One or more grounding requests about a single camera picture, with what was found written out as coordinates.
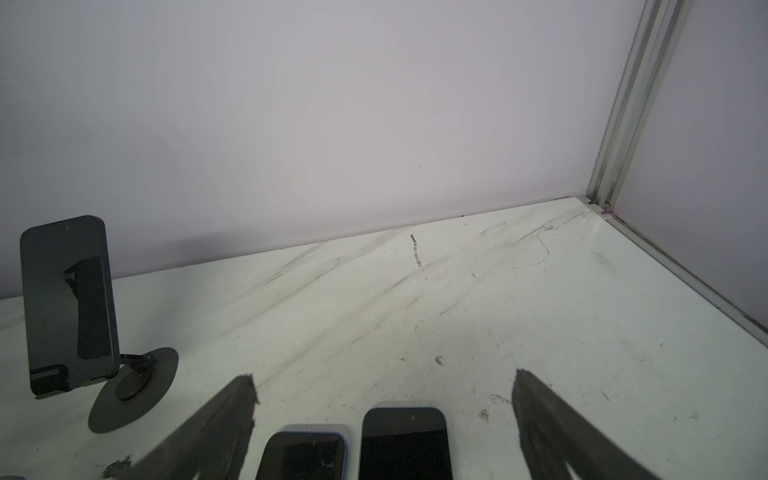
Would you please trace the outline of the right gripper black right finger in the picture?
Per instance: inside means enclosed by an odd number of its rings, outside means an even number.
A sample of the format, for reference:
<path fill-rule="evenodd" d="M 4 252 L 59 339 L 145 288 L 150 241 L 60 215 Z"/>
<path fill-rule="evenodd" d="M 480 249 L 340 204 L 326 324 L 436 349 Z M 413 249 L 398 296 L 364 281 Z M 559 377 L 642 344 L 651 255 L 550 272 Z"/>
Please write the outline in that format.
<path fill-rule="evenodd" d="M 532 372 L 519 369 L 511 402 L 533 479 L 655 479 Z"/>

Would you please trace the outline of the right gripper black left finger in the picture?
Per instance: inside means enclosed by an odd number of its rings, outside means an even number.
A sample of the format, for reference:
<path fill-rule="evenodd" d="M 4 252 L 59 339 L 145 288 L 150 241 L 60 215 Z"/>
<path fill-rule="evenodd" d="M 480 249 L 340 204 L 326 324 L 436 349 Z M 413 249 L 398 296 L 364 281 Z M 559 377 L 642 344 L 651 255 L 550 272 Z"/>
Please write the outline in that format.
<path fill-rule="evenodd" d="M 253 377 L 235 377 L 122 479 L 238 479 L 255 426 Z"/>

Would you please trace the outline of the black phone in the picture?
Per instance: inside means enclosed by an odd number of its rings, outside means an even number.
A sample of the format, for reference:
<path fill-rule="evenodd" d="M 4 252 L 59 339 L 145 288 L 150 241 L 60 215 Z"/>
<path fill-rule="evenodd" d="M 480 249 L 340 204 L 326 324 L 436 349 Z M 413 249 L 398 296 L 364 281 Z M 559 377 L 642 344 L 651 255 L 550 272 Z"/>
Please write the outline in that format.
<path fill-rule="evenodd" d="M 266 442 L 255 479 L 345 479 L 349 440 L 340 424 L 288 425 Z"/>
<path fill-rule="evenodd" d="M 451 480 L 444 414 L 434 407 L 369 410 L 362 423 L 358 477 Z"/>
<path fill-rule="evenodd" d="M 33 394 L 114 377 L 120 350 L 104 221 L 83 215 L 31 227 L 19 247 Z"/>

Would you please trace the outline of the dark round stand rear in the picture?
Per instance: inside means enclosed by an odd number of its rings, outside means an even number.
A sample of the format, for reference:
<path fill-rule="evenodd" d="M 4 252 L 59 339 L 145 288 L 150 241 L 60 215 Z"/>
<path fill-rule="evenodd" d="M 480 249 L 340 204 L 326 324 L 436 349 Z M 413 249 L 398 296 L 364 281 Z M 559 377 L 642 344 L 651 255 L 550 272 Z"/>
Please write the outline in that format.
<path fill-rule="evenodd" d="M 178 364 L 178 352 L 170 347 L 121 354 L 117 375 L 104 384 L 90 411 L 89 430 L 112 432 L 144 416 L 170 389 Z"/>

